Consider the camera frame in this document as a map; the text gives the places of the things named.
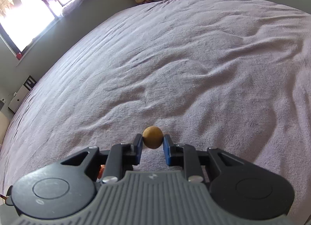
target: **bed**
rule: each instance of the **bed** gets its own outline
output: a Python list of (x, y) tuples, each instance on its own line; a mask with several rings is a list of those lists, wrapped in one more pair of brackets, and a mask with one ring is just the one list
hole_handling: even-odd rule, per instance
[[(121, 11), (74, 45), (25, 98), (0, 152), (1, 192), (88, 145), (151, 125), (287, 178), (311, 214), (311, 15), (263, 0), (164, 0)], [(167, 169), (162, 147), (137, 170)]]

